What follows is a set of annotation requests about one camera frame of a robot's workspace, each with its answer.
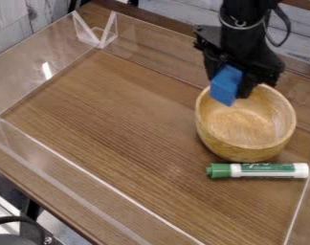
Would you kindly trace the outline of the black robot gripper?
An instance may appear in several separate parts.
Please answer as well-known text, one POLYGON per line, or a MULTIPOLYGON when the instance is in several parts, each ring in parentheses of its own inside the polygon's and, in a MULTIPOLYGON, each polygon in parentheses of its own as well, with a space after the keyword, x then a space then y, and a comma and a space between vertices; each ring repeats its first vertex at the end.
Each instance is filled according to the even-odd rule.
POLYGON ((286 64, 266 43, 263 26, 240 31, 226 26, 196 25, 194 32, 208 79, 230 64, 242 71, 239 99, 247 99, 259 84, 276 86, 286 64))

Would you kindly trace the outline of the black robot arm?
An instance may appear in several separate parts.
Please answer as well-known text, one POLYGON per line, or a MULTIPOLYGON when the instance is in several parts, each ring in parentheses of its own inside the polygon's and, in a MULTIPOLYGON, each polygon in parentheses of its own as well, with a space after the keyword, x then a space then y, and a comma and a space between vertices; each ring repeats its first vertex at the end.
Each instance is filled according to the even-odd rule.
POLYGON ((195 48, 202 51, 211 90, 223 98, 247 99, 259 84, 276 86, 286 64, 270 49, 280 47, 291 34, 291 20, 280 0, 223 0, 218 11, 220 27, 198 25, 195 48), (286 25, 286 36, 276 42, 268 34, 271 13, 286 25))

